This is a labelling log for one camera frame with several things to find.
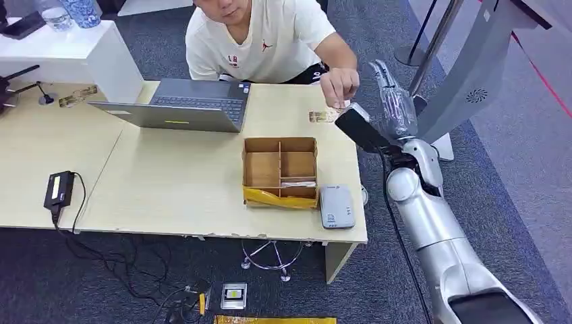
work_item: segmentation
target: black power adapter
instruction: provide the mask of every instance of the black power adapter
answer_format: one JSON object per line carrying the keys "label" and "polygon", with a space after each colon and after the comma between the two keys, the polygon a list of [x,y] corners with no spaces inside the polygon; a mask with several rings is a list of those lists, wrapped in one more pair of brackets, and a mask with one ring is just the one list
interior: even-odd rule
{"label": "black power adapter", "polygon": [[57,225],[59,215],[63,207],[72,202],[72,190],[74,189],[74,172],[64,171],[50,175],[44,208],[52,214],[52,222]]}

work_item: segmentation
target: red logo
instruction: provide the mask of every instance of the red logo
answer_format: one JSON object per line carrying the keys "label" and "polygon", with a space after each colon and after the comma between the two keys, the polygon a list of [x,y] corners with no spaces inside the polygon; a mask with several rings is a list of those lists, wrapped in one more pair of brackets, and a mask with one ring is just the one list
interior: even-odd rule
{"label": "red logo", "polygon": [[266,49],[269,49],[269,48],[271,48],[272,46],[274,46],[274,45],[267,45],[267,44],[266,44],[266,41],[265,41],[264,39],[262,40],[262,52],[263,52],[263,53],[264,53],[264,51],[265,51]]}
{"label": "red logo", "polygon": [[238,57],[236,55],[229,55],[229,65],[233,68],[238,68]]}

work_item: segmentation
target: laptop keyboard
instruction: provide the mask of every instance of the laptop keyboard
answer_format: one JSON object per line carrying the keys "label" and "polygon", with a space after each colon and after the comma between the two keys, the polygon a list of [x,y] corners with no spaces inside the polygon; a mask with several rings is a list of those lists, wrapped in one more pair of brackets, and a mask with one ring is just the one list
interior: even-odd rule
{"label": "laptop keyboard", "polygon": [[240,123],[240,116],[242,112],[242,100],[236,100],[236,99],[157,97],[153,101],[153,105],[220,109],[224,111],[229,116],[229,118],[235,123]]}

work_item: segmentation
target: white t-shirt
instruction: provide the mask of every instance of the white t-shirt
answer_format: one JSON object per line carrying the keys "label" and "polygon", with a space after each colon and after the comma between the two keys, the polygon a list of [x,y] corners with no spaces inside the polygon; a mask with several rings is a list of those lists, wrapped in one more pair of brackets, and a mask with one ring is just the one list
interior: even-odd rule
{"label": "white t-shirt", "polygon": [[314,50],[334,32],[316,0],[252,0],[248,36],[239,45],[226,25],[196,8],[186,36],[189,72],[194,80],[217,80],[224,73],[285,82],[320,62]]}

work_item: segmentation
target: plastic bag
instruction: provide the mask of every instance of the plastic bag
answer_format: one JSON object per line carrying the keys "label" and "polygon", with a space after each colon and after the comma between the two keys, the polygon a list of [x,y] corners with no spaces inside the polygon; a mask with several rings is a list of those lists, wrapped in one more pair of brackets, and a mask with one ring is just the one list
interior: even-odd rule
{"label": "plastic bag", "polygon": [[370,62],[379,85],[382,118],[378,127],[394,139],[415,136],[418,131],[417,115],[409,91],[403,89],[389,72],[385,62]]}

